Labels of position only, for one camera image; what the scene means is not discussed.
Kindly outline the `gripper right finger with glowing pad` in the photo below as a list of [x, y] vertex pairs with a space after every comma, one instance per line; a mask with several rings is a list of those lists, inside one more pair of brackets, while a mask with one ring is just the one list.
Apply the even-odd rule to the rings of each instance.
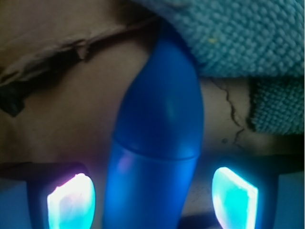
[[304, 155], [224, 157], [213, 172], [212, 201], [223, 229], [303, 229]]

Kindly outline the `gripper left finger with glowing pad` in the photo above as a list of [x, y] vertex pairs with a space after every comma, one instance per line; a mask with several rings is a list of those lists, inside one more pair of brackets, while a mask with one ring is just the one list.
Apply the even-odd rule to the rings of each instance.
[[95, 208], [95, 187], [81, 163], [0, 165], [2, 229], [89, 229]]

